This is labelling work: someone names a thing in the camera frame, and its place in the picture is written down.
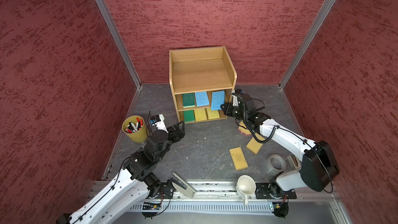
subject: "light blue sponge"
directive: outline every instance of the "light blue sponge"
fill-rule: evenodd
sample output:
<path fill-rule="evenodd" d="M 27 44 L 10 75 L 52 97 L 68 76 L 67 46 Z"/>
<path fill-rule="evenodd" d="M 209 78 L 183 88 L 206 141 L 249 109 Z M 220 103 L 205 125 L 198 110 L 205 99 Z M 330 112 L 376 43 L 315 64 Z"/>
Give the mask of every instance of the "light blue sponge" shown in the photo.
<path fill-rule="evenodd" d="M 196 98 L 196 106 L 197 107 L 210 105 L 209 97 L 207 96 L 207 92 L 196 92 L 195 98 Z"/>
<path fill-rule="evenodd" d="M 211 110 L 221 110 L 221 105 L 224 104 L 225 91 L 217 91 L 211 94 Z"/>

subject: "yellow cup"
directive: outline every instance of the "yellow cup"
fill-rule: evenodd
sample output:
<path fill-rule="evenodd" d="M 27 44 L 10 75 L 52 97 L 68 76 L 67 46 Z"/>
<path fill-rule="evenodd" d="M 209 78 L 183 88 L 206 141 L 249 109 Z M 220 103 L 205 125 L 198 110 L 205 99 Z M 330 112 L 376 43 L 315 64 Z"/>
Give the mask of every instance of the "yellow cup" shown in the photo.
<path fill-rule="evenodd" d="M 137 123 L 137 118 L 142 119 L 144 125 L 141 127 L 140 130 L 134 133 L 128 133 L 126 132 L 126 128 L 129 126 L 130 122 L 133 122 L 134 124 Z M 128 117 L 122 124 L 122 131 L 135 143 L 143 143 L 147 140 L 148 134 L 147 134 L 147 124 L 145 123 L 145 120 L 143 117 L 134 115 L 131 117 Z"/>

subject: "metal corner post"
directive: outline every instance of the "metal corner post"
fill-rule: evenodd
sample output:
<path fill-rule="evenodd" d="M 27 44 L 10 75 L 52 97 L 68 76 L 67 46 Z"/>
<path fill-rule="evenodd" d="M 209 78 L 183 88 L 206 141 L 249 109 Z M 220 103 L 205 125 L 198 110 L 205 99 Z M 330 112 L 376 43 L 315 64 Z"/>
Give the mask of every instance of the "metal corner post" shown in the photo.
<path fill-rule="evenodd" d="M 135 71 L 135 68 L 131 62 L 129 53 L 127 52 L 127 49 L 123 43 L 123 40 L 120 37 L 120 34 L 116 28 L 115 22 L 112 19 L 111 13 L 109 12 L 108 7 L 106 6 L 105 0 L 95 0 L 95 1 L 98 5 L 99 10 L 101 11 L 102 17 L 104 18 L 106 25 L 109 28 L 109 31 L 112 34 L 112 37 L 116 43 L 117 48 L 119 49 L 119 52 L 122 55 L 123 60 L 126 63 L 127 69 L 129 70 L 136 87 L 140 88 L 141 87 L 140 78 L 138 77 L 137 71 Z"/>
<path fill-rule="evenodd" d="M 294 56 L 292 62 L 290 63 L 290 66 L 286 70 L 285 75 L 283 76 L 283 78 L 279 84 L 279 87 L 281 89 L 283 89 L 286 86 L 286 83 L 289 81 L 289 78 L 293 74 L 293 71 L 295 70 L 297 64 L 300 62 L 301 57 L 304 55 L 305 51 L 307 50 L 308 46 L 310 45 L 310 43 L 311 43 L 312 39 L 314 38 L 315 34 L 317 33 L 318 29 L 321 27 L 327 14 L 329 13 L 330 9 L 332 8 L 334 2 L 336 2 L 336 0 L 325 0 L 323 2 L 314 21 L 312 22 L 310 29 L 307 32 L 307 35 L 304 37 L 304 40 L 301 43 L 301 46 L 298 48 L 296 55 Z"/>

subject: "yellow rectangular sponge on table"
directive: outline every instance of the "yellow rectangular sponge on table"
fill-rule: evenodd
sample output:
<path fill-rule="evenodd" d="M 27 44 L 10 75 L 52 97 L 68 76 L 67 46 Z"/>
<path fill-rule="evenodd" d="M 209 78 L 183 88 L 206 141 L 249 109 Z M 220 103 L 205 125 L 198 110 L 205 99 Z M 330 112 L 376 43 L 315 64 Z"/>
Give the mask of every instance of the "yellow rectangular sponge on table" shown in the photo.
<path fill-rule="evenodd" d="M 207 111 L 207 117 L 209 119 L 220 118 L 220 113 L 218 112 L 218 110 L 212 111 L 210 108 L 206 108 L 206 111 Z"/>
<path fill-rule="evenodd" d="M 202 109 L 194 109 L 193 112 L 195 113 L 195 121 L 205 121 L 207 120 L 206 110 Z"/>
<path fill-rule="evenodd" d="M 243 155 L 242 148 L 236 147 L 229 149 L 229 153 L 231 153 L 232 161 L 235 165 L 235 170 L 246 169 L 248 166 L 245 156 Z"/>
<path fill-rule="evenodd" d="M 266 140 L 264 137 L 256 133 L 256 137 L 260 140 Z M 247 143 L 246 148 L 254 152 L 254 154 L 257 154 L 260 148 L 263 146 L 262 143 L 257 142 L 254 138 L 251 138 L 251 140 Z"/>

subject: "textured red wallpaper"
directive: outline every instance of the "textured red wallpaper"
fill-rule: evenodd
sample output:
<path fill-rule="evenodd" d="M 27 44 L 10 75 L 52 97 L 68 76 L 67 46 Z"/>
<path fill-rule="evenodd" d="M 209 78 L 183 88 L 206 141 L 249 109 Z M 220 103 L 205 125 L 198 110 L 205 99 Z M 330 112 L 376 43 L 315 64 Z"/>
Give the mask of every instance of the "textured red wallpaper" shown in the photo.
<path fill-rule="evenodd" d="M 286 85 L 355 223 L 398 222 L 398 0 L 337 0 Z"/>
<path fill-rule="evenodd" d="M 239 83 L 279 83 L 324 0 L 105 0 L 143 82 L 169 49 L 225 45 Z"/>
<path fill-rule="evenodd" d="M 134 83 L 94 0 L 0 8 L 0 222 L 54 223 L 101 179 Z"/>

